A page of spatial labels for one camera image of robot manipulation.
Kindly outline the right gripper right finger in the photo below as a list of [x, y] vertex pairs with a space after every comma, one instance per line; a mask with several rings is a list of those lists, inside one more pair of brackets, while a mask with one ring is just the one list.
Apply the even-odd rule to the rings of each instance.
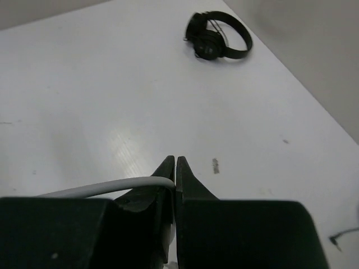
[[179, 268], [328, 268], [301, 203], [218, 199], [183, 156], [176, 184]]

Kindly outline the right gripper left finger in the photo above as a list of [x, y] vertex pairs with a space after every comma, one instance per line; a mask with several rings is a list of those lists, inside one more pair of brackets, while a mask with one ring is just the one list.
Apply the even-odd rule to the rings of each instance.
[[105, 198], [1, 198], [2, 268], [162, 268], [173, 218], [169, 187]]

